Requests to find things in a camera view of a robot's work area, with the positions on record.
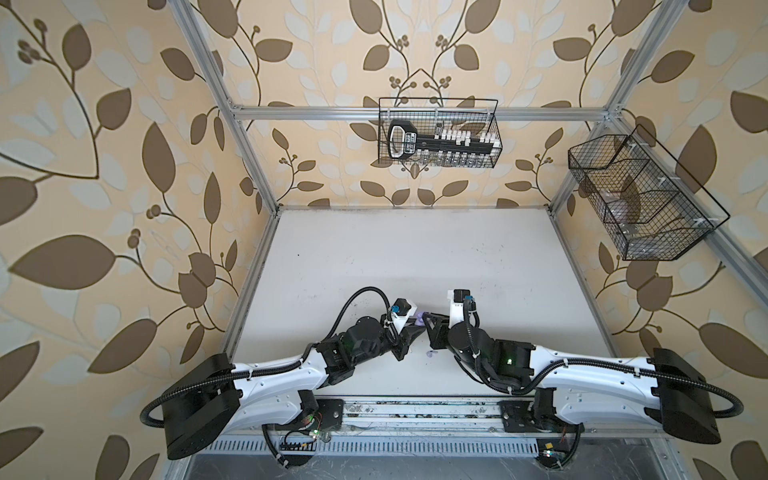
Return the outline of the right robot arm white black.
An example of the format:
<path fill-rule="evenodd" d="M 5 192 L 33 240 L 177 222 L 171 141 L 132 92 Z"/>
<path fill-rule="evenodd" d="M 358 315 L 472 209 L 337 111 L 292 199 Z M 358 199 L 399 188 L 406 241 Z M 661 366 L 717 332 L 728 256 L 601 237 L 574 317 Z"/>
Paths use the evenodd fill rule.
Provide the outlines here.
<path fill-rule="evenodd" d="M 509 397 L 531 397 L 530 422 L 540 430 L 597 423 L 647 424 L 674 438 L 713 445 L 717 422 L 741 415 L 743 402 L 712 385 L 672 350 L 649 357 L 579 357 L 529 342 L 492 338 L 473 297 L 450 315 L 424 313 L 433 349 L 449 351 L 460 369 Z"/>

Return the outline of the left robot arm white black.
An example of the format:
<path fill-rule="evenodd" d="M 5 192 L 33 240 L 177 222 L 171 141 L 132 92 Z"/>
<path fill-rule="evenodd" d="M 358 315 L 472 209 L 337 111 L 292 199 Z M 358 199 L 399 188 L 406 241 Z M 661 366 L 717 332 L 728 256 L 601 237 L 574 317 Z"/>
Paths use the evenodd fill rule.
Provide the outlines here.
<path fill-rule="evenodd" d="M 144 406 L 140 422 L 163 431 L 171 460 L 192 456 L 236 429 L 313 425 L 319 420 L 317 390 L 349 379 L 357 366 L 387 354 L 403 360 L 426 329 L 410 301 L 390 302 L 374 286 L 351 297 L 365 293 L 384 302 L 380 317 L 361 317 L 345 331 L 336 319 L 322 339 L 294 357 L 232 363 L 226 354 L 215 354 Z"/>

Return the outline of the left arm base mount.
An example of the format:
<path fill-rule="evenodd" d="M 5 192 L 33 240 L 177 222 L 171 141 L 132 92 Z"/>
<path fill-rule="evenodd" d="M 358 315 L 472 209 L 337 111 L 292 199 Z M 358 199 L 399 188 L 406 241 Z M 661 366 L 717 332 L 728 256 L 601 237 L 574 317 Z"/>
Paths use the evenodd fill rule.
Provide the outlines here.
<path fill-rule="evenodd" d="M 291 414 L 284 422 L 271 421 L 268 426 L 277 431 L 336 431 L 343 423 L 345 402 L 340 398 L 318 399 L 311 390 L 289 394 L 285 406 Z"/>

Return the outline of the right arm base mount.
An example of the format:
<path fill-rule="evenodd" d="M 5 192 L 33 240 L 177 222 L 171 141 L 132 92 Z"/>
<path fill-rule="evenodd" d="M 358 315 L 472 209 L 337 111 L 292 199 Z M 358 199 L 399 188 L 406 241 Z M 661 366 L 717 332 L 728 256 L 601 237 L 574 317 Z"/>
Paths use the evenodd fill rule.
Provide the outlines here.
<path fill-rule="evenodd" d="M 514 397 L 498 403 L 506 433 L 583 433 L 582 424 L 573 424 L 557 416 L 555 388 L 539 388 L 533 397 Z"/>

